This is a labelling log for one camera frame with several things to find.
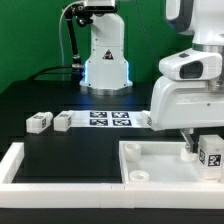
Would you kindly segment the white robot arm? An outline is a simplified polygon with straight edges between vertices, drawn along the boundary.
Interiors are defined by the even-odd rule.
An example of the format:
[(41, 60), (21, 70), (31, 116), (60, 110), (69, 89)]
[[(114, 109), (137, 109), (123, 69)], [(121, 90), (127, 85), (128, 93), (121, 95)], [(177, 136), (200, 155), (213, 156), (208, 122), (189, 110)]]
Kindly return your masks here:
[[(83, 7), (93, 24), (81, 88), (109, 95), (131, 87), (115, 0), (84, 0)], [(189, 139), (194, 128), (224, 126), (224, 0), (166, 0), (165, 18), (173, 30), (193, 37), (192, 47), (159, 62), (162, 76), (141, 115), (152, 130), (179, 129)]]

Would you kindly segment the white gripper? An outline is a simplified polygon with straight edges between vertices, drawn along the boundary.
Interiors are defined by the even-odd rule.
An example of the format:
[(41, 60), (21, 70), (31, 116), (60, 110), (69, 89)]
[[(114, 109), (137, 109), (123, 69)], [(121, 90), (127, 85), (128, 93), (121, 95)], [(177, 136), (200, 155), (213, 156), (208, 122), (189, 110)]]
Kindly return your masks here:
[(163, 58), (159, 70), (149, 125), (153, 130), (181, 129), (186, 150), (196, 153), (194, 130), (185, 128), (224, 126), (224, 93), (209, 89), (221, 74), (222, 56), (190, 48)]

